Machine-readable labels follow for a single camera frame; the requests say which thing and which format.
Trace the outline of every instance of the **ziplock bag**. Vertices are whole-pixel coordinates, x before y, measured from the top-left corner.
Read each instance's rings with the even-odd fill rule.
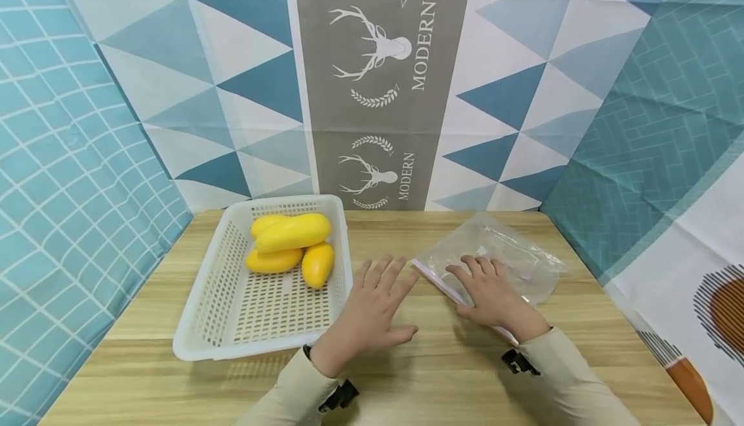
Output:
[[[533,307],[550,297],[559,276],[568,272],[557,256],[486,212],[477,212],[449,236],[417,256],[412,264],[449,298],[473,307],[473,300],[460,280],[445,269],[449,265],[462,265],[460,257],[463,255],[499,260],[504,264],[509,284]],[[517,345],[512,334],[503,328],[496,329]]]

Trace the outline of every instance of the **gray banner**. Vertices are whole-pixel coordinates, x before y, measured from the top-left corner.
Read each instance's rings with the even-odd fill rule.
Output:
[[[321,192],[423,210],[467,0],[298,0]]]

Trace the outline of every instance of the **finger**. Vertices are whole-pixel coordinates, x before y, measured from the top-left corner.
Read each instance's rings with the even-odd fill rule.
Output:
[[[475,313],[475,309],[471,309],[470,307],[465,307],[465,305],[455,305],[455,312],[457,313],[457,316],[460,318],[463,318],[464,320],[473,320],[473,315]]]
[[[393,284],[395,284],[395,280],[398,278],[398,274],[400,274],[400,270],[403,269],[404,266],[406,266],[406,257],[401,256],[397,260],[395,260],[395,263],[390,265],[385,272],[385,274],[382,275],[382,279],[380,280],[380,285],[377,286],[378,289],[382,289],[383,291],[387,292],[388,294],[391,293],[391,289],[393,288]]]
[[[446,267],[445,270],[448,273],[454,275],[455,278],[457,278],[457,280],[459,280],[465,286],[465,290],[470,293],[470,282],[471,280],[473,280],[473,276],[467,274],[467,271],[462,269],[461,266],[457,265],[450,265]]]
[[[391,292],[391,295],[395,296],[398,305],[400,305],[403,299],[406,298],[408,292],[410,292],[411,289],[414,289],[414,285],[416,285],[418,278],[420,278],[420,274],[414,270],[411,274],[408,274],[407,278],[403,280],[402,283],[398,283],[398,285],[395,286],[395,290]]]
[[[475,261],[480,265],[480,269],[483,270],[483,273],[489,274],[491,276],[496,275],[496,269],[493,266],[493,263],[491,263],[488,258],[485,256],[478,256],[475,258]]]
[[[491,258],[491,265],[493,265],[493,269],[496,271],[496,276],[505,278],[507,271],[503,263],[495,258]]]
[[[478,264],[478,261],[475,261],[475,258],[473,258],[473,256],[465,255],[461,258],[461,260],[467,265],[467,268],[470,270],[470,274],[473,274],[474,278],[478,278],[479,276],[484,275],[481,266]]]
[[[367,282],[364,283],[364,287],[371,287],[372,289],[375,289],[377,285],[380,284],[382,273],[388,267],[387,265],[390,265],[390,261],[393,261],[393,256],[391,254],[383,256],[382,259],[378,261],[377,265],[372,269],[372,272],[367,275]]]
[[[364,260],[364,263],[359,266],[359,269],[356,270],[356,274],[354,274],[353,287],[364,287],[364,276],[367,276],[367,271],[370,269],[370,265],[372,265],[372,260],[367,258]]]
[[[411,342],[414,334],[418,332],[416,325],[405,325],[404,327],[391,328],[386,337],[386,347],[396,347],[403,343]]]

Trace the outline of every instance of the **deer head logo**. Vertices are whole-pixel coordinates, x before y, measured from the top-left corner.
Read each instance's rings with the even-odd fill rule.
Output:
[[[373,69],[373,68],[380,68],[383,63],[385,63],[386,58],[392,57],[395,59],[406,59],[408,58],[408,55],[411,54],[411,41],[406,39],[405,37],[396,37],[395,39],[388,39],[387,34],[385,33],[385,30],[381,28],[381,26],[374,25],[371,21],[367,19],[367,16],[363,14],[361,10],[359,10],[356,6],[351,7],[354,11],[349,10],[342,10],[342,9],[336,9],[336,10],[330,10],[332,14],[338,14],[336,18],[334,18],[332,21],[330,21],[330,24],[335,23],[341,18],[346,18],[347,16],[351,18],[357,18],[361,20],[362,24],[364,26],[367,26],[367,31],[369,32],[369,37],[363,37],[362,39],[373,41],[375,43],[375,51],[372,54],[362,54],[362,56],[369,56],[370,60],[367,62],[367,65],[364,66],[362,70],[359,70],[356,73],[347,73],[347,71],[342,70],[341,68],[338,68],[338,66],[333,65],[333,68],[335,68],[339,73],[341,74],[334,74],[336,77],[353,77],[355,81],[358,81],[359,79],[362,79],[364,77],[364,74],[367,74],[367,71]]]
[[[374,165],[371,165],[370,163],[367,163],[364,161],[364,159],[358,155],[355,155],[353,157],[347,157],[347,156],[340,156],[341,161],[338,162],[338,164],[341,164],[345,161],[358,161],[362,164],[364,169],[362,170],[362,173],[368,174],[370,176],[369,179],[363,179],[362,181],[365,181],[366,184],[362,186],[359,189],[349,189],[346,186],[341,186],[342,192],[351,192],[354,195],[359,195],[363,191],[367,189],[372,189],[373,187],[377,187],[378,183],[384,182],[384,183],[394,183],[398,180],[398,174],[395,171],[386,171],[381,172],[378,170],[378,168]]]

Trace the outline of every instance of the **wooden table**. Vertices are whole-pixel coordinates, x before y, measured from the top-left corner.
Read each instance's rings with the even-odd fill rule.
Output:
[[[42,426],[194,425],[232,422],[274,384],[293,352],[186,363],[171,339],[221,211],[203,212],[114,324]],[[538,212],[495,214],[559,256],[572,270],[540,309],[581,349],[596,373],[643,425],[702,425],[682,393],[612,305],[566,240]],[[348,212],[354,266],[386,252],[409,259],[470,216],[468,212]],[[324,425],[560,424],[529,375],[499,361],[507,345],[464,324],[449,301],[420,279],[396,323],[416,323],[414,341],[357,361],[362,392]]]

